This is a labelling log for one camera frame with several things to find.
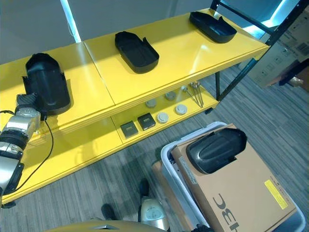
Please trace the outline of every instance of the yellow label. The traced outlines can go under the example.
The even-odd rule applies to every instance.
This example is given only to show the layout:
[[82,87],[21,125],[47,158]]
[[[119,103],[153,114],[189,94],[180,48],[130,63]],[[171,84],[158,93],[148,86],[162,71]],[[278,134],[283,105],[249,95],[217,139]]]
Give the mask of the yellow label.
[[279,191],[276,189],[276,187],[274,186],[274,184],[271,182],[271,180],[267,180],[265,181],[265,186],[266,188],[269,190],[269,192],[271,193],[271,195],[275,198],[275,200],[277,201],[277,203],[280,205],[281,209],[285,209],[286,207],[288,207],[287,202],[284,200],[284,198],[281,196],[281,194],[279,193]]

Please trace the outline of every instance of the yellow shelf surface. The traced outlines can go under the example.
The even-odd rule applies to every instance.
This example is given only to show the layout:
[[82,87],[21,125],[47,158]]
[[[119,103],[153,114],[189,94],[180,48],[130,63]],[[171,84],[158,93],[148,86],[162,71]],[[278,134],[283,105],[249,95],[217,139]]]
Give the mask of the yellow shelf surface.
[[[209,9],[203,12],[214,13]],[[160,55],[158,65],[144,74],[134,73],[122,59],[115,46],[115,33],[84,42],[116,105],[138,104],[248,58],[260,56],[268,49],[267,45],[226,18],[237,34],[227,43],[215,43],[189,22],[189,15],[126,30],[141,39],[146,37]]]
[[[213,98],[213,96],[207,92],[204,88],[201,88],[201,94],[204,101],[204,106],[201,108],[198,106],[194,100],[186,93],[183,92],[180,88],[174,90],[176,93],[176,99],[173,101],[169,101],[165,98],[164,95],[161,95],[156,98],[157,105],[155,108],[148,108],[146,104],[142,103],[137,106],[134,106],[128,110],[125,110],[121,113],[112,116],[112,121],[114,122],[118,134],[124,144],[132,144],[141,139],[147,138],[150,135],[157,133],[160,130],[163,130],[171,125],[178,123],[188,117],[193,116],[199,112],[202,112],[209,108],[215,108],[218,104],[218,101]],[[178,115],[175,111],[175,107],[179,104],[183,104],[187,107],[188,112],[184,115]],[[159,123],[157,120],[157,115],[161,112],[168,114],[169,120],[167,123]],[[154,127],[151,127],[147,130],[142,129],[141,125],[139,124],[137,118],[142,116],[146,113],[150,113],[154,118],[156,124]],[[138,134],[129,137],[126,139],[124,133],[122,132],[120,126],[129,122],[133,121],[137,130]]]
[[[57,133],[54,150],[51,157],[41,168],[29,179],[29,181],[18,191],[4,196],[3,204],[11,202],[19,197],[31,193],[45,185],[48,185],[66,175],[69,175],[91,163],[94,163],[112,153],[136,143],[154,133],[157,133],[177,122],[202,112],[210,107],[215,108],[218,104],[210,93],[201,89],[204,107],[200,108],[190,96],[180,89],[175,90],[177,97],[173,101],[168,101],[164,96],[158,97],[157,106],[149,109],[144,103],[123,111],[112,117],[102,119],[76,131],[69,133]],[[175,113],[175,107],[184,104],[188,108],[185,115]],[[156,125],[143,131],[137,122],[137,117],[150,112],[156,120],[159,112],[169,115],[169,120],[165,124],[160,124],[156,120]],[[128,139],[123,135],[120,126],[133,120],[139,133]],[[51,146],[51,136],[46,133],[42,136],[44,143],[36,144],[30,141],[24,152],[22,163],[25,164],[20,184],[37,168],[47,156]]]
[[[110,117],[65,136],[58,133],[54,138],[55,143],[51,157],[19,191],[3,196],[3,204],[96,162],[119,150],[122,146],[121,139]],[[45,143],[41,145],[28,143],[21,160],[25,167],[20,184],[48,155],[51,147],[50,134],[46,134],[44,140]]]
[[[47,51],[60,65],[64,72],[71,98],[71,108],[63,114],[49,116],[50,127],[55,129],[64,127],[87,115],[102,109],[114,106],[114,103],[101,79],[96,67],[83,43],[75,43]],[[22,58],[0,65],[0,109],[12,110],[16,107],[16,95],[25,93],[22,76],[26,73],[26,62],[30,57]],[[0,126],[3,128],[11,115],[0,115]],[[38,135],[32,140],[41,137],[47,132],[42,124]]]

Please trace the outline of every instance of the white wall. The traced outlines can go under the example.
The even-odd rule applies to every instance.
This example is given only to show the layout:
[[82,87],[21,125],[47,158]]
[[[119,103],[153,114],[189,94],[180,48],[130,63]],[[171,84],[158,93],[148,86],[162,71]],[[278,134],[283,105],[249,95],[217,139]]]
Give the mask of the white wall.
[[169,17],[174,0],[69,0],[82,40]]
[[[280,2],[228,1],[261,21],[271,15]],[[0,63],[74,42],[60,0],[0,2]],[[69,5],[81,39],[86,40],[208,8],[211,2],[212,0],[69,0]],[[238,16],[222,7],[219,7],[218,11],[240,26],[248,26]]]
[[74,43],[60,0],[2,0],[0,63]]

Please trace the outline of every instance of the white plastic bin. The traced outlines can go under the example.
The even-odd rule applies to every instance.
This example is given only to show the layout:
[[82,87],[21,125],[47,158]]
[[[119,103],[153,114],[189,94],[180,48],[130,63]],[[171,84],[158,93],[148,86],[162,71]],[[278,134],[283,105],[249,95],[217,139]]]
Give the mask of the white plastic bin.
[[[170,152],[175,147],[175,145],[179,143],[185,142],[200,134],[225,125],[226,123],[223,122],[213,122],[205,128],[201,128],[175,142],[164,146],[161,150],[161,159],[163,163],[162,174],[168,181],[169,186],[172,188],[177,200],[179,201],[183,210],[186,212],[192,225],[203,224],[209,226],[200,209],[198,208],[193,196],[191,195],[189,188],[186,185],[181,173],[179,172],[177,164],[175,163]],[[296,208],[297,212],[295,212],[291,217],[289,217],[279,227],[277,227],[274,230],[275,232],[302,232],[304,230],[306,225],[305,217],[297,205]]]

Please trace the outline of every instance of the small black box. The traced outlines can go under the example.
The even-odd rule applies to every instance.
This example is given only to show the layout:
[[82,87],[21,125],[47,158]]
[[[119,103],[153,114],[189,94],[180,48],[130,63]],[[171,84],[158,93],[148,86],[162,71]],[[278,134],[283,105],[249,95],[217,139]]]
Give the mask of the small black box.
[[155,120],[150,113],[138,117],[137,120],[144,131],[155,126]]
[[126,139],[139,133],[133,121],[121,125],[120,128],[124,133]]

